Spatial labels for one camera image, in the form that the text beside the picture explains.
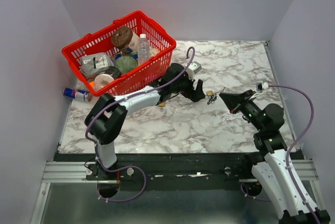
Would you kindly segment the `key with robot keychain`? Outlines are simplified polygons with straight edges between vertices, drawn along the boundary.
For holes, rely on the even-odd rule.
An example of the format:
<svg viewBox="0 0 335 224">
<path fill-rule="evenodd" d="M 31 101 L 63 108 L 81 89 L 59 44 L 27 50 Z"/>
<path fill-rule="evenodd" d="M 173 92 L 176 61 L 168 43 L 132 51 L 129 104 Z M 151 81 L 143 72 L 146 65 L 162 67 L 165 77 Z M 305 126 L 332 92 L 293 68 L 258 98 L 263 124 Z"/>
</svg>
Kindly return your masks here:
<svg viewBox="0 0 335 224">
<path fill-rule="evenodd" d="M 216 94 L 212 94 L 212 95 L 209 96 L 207 104 L 208 105 L 213 104 L 216 100 L 217 100 L 217 95 Z"/>
</svg>

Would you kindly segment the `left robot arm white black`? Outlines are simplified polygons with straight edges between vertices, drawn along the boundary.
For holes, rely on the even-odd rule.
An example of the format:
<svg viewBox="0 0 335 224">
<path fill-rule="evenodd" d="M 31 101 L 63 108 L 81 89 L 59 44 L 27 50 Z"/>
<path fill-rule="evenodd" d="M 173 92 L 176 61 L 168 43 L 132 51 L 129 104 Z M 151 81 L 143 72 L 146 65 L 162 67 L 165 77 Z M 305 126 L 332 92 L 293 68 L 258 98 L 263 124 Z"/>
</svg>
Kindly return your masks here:
<svg viewBox="0 0 335 224">
<path fill-rule="evenodd" d="M 172 63 L 166 73 L 143 89 L 126 95 L 102 95 L 84 120 L 87 130 L 95 143 L 98 173 L 109 180 L 115 176 L 117 157 L 114 141 L 119 136 L 127 116 L 147 107 L 159 105 L 181 94 L 192 102 L 205 98 L 203 81 L 194 87 L 195 75 L 202 69 L 198 62 L 186 67 Z"/>
</svg>

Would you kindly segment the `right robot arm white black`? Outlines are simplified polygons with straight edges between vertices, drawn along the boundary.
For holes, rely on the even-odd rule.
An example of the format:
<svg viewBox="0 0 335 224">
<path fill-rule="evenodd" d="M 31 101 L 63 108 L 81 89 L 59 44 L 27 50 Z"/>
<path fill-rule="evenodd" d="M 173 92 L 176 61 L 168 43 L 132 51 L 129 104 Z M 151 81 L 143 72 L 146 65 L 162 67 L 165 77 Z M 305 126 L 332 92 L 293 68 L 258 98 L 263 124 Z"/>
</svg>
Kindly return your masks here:
<svg viewBox="0 0 335 224">
<path fill-rule="evenodd" d="M 330 223 L 328 212 L 318 208 L 293 166 L 280 133 L 284 109 L 273 103 L 260 109 L 254 103 L 255 95 L 252 90 L 219 95 L 231 114 L 242 113 L 244 120 L 258 130 L 253 136 L 257 152 L 245 155 L 241 173 L 258 180 L 279 223 Z"/>
</svg>

